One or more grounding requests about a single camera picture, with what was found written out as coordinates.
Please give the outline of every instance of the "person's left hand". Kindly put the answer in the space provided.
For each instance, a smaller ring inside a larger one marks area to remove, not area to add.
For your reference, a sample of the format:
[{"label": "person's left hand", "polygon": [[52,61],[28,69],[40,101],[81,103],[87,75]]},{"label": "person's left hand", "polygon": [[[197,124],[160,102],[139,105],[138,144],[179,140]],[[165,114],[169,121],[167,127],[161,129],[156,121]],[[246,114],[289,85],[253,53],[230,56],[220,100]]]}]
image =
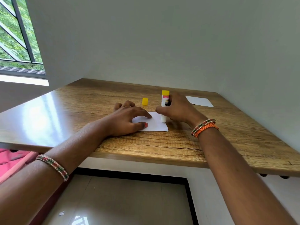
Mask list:
[{"label": "person's left hand", "polygon": [[100,119],[107,126],[108,136],[122,136],[148,127],[146,122],[132,123],[134,117],[152,118],[145,109],[135,106],[131,101],[126,101],[124,104],[116,103],[113,110],[114,113]]}]

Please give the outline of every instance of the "metal bar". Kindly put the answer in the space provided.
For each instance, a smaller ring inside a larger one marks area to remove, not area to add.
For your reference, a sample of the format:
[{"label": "metal bar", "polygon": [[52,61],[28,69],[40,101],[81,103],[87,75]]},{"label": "metal bar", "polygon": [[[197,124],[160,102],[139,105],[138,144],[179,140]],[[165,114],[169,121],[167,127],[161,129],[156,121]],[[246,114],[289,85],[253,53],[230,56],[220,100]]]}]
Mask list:
[{"label": "metal bar", "polygon": [[20,40],[13,32],[11,32],[11,30],[9,30],[8,27],[5,26],[5,24],[3,24],[2,22],[0,22],[0,27],[2,27],[2,29],[4,31],[6,31],[7,34],[9,34],[11,37],[13,37],[15,39],[15,41],[17,41],[22,47],[26,48],[25,43],[23,43],[22,40]]},{"label": "metal bar", "polygon": [[15,67],[0,66],[0,74],[46,79],[45,71],[15,68]]},{"label": "metal bar", "polygon": [[31,61],[22,61],[22,60],[13,60],[13,59],[5,59],[5,58],[0,58],[1,61],[13,61],[13,62],[20,62],[20,63],[29,63],[29,64],[38,64],[38,65],[43,65],[42,62],[31,62]]},{"label": "metal bar", "polygon": [[17,17],[16,13],[11,9],[11,7],[5,3],[5,1],[0,0],[0,4],[14,17]]},{"label": "metal bar", "polygon": [[3,43],[0,42],[0,47],[9,55],[11,56],[14,60],[20,61],[20,59],[9,49],[7,48]]},{"label": "metal bar", "polygon": [[31,62],[35,62],[35,57],[32,53],[32,49],[31,49],[31,46],[30,46],[30,43],[29,43],[29,40],[28,40],[28,36],[27,36],[26,29],[25,29],[25,26],[24,26],[24,23],[23,23],[23,20],[22,20],[22,16],[21,16],[18,4],[17,4],[17,0],[11,0],[11,3],[13,4],[13,8],[15,9],[15,13],[17,15],[17,20],[18,20],[18,23],[19,23],[19,26],[20,26],[20,29],[21,29],[21,33],[22,33],[24,42],[25,42],[26,47],[27,47],[27,52],[28,52],[29,58],[30,58]]}]

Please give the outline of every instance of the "beaded bracelet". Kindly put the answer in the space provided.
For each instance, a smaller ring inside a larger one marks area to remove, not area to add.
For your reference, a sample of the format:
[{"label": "beaded bracelet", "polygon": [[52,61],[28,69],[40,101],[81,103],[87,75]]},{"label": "beaded bracelet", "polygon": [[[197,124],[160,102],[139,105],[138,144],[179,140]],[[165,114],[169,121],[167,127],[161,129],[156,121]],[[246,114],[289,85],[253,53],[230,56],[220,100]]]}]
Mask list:
[{"label": "beaded bracelet", "polygon": [[49,156],[47,155],[38,155],[36,157],[36,160],[41,160],[45,163],[47,163],[48,165],[50,165],[51,167],[53,167],[58,173],[60,173],[60,175],[64,178],[64,181],[68,181],[69,179],[69,175],[66,172],[66,170],[58,164],[58,162],[56,162],[54,159],[51,159]]},{"label": "beaded bracelet", "polygon": [[210,127],[214,127],[214,128],[216,128],[217,130],[219,130],[219,128],[216,127],[215,123],[216,123],[216,120],[215,120],[215,119],[208,119],[208,120],[206,120],[206,121],[200,123],[199,125],[197,125],[197,126],[193,129],[193,131],[192,131],[192,133],[191,133],[192,136],[198,137],[198,135],[199,135],[202,131],[204,131],[204,130],[206,130],[207,128],[210,128]]}]

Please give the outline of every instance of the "glue stick base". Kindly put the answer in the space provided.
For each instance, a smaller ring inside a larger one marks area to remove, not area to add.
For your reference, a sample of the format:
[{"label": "glue stick base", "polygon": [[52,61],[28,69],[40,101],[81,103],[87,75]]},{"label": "glue stick base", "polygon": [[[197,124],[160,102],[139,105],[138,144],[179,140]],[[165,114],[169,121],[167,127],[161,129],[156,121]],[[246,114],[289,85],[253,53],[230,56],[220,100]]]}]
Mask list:
[{"label": "glue stick base", "polygon": [[167,121],[167,117],[165,115],[160,115],[160,121],[161,122],[166,122]]}]

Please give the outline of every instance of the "table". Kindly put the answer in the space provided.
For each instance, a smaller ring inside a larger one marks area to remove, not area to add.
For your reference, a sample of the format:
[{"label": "table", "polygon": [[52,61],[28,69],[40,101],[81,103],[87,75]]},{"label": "table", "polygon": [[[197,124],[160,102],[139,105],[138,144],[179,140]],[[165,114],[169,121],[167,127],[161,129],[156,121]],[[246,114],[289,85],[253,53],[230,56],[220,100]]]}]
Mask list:
[{"label": "table", "polygon": [[[195,105],[215,118],[223,135],[257,173],[300,177],[300,154],[215,92],[80,79],[0,114],[0,148],[46,152],[88,122],[133,101],[147,111],[161,103],[161,91],[208,98]],[[185,123],[167,121],[169,132],[137,132],[106,139],[91,157],[208,168],[203,151]]]}]

